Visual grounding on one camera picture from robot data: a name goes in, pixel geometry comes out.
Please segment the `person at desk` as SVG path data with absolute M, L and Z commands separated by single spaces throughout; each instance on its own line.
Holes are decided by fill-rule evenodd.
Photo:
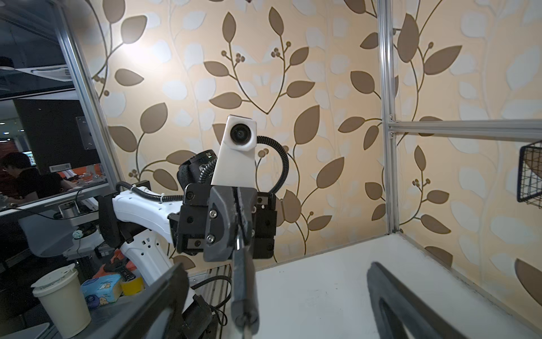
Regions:
M 9 153 L 1 159 L 1 168 L 15 179 L 17 197 L 2 196 L 8 204 L 22 205 L 75 189 L 76 185 L 58 173 L 41 175 L 24 153 Z

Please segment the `paper coffee cup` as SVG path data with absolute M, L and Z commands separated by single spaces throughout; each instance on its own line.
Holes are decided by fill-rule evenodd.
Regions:
M 72 338 L 91 322 L 86 300 L 80 289 L 75 264 L 58 268 L 31 285 L 62 338 Z

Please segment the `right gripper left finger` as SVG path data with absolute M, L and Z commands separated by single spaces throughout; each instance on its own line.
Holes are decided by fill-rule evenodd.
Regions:
M 182 338 L 189 290 L 188 274 L 176 264 L 91 337 Z

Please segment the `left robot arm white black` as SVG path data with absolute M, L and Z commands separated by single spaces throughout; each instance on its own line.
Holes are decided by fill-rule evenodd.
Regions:
M 159 195 L 146 186 L 119 182 L 116 193 L 98 199 L 106 243 L 120 249 L 148 284 L 131 309 L 97 331 L 98 338 L 200 338 L 219 321 L 219 307 L 193 294 L 186 269 L 170 262 L 157 237 L 179 253 L 230 260 L 226 301 L 231 318 L 245 338 L 258 333 L 254 262 L 273 255 L 276 195 L 289 174 L 289 155 L 272 138 L 256 136 L 253 142 L 275 149 L 282 160 L 282 174 L 269 192 L 248 185 L 258 166 L 253 156 L 243 159 L 239 144 L 227 138 L 220 155 L 201 153 L 179 168 L 182 195 Z

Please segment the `blue snack box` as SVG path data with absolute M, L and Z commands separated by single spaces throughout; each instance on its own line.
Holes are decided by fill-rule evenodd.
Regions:
M 115 303 L 122 295 L 122 278 L 119 274 L 104 275 L 84 282 L 80 289 L 88 309 Z

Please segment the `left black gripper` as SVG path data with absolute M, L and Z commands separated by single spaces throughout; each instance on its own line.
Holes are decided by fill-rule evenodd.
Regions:
M 168 216 L 175 250 L 223 262 L 248 247 L 254 259 L 274 255 L 277 198 L 254 188 L 189 184 L 178 213 Z

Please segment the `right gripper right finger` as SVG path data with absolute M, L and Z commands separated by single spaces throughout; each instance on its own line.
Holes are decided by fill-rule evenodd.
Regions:
M 387 268 L 373 262 L 367 272 L 371 307 L 381 338 L 464 338 Z

